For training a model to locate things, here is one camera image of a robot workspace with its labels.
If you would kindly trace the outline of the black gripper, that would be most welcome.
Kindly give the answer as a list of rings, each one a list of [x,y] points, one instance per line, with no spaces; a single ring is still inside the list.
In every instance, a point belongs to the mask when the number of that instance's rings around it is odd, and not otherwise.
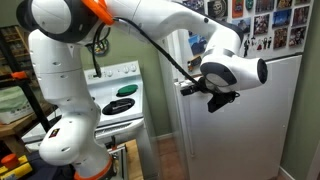
[[[207,103],[208,111],[214,113],[227,103],[232,103],[240,94],[238,92],[214,93],[211,100]]]

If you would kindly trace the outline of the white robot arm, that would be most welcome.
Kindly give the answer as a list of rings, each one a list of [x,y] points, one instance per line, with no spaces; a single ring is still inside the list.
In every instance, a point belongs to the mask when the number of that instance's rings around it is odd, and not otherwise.
[[[41,158],[55,166],[72,165],[74,180],[103,180],[114,176],[113,158],[94,131],[101,109],[87,89],[80,49],[94,46],[105,27],[115,26],[151,43],[178,29],[208,40],[198,87],[212,94],[209,111],[232,101],[239,90],[267,80],[260,58],[237,52],[242,30],[186,5],[169,0],[22,0],[17,20],[29,32],[31,62],[42,94],[62,112],[40,145]]]

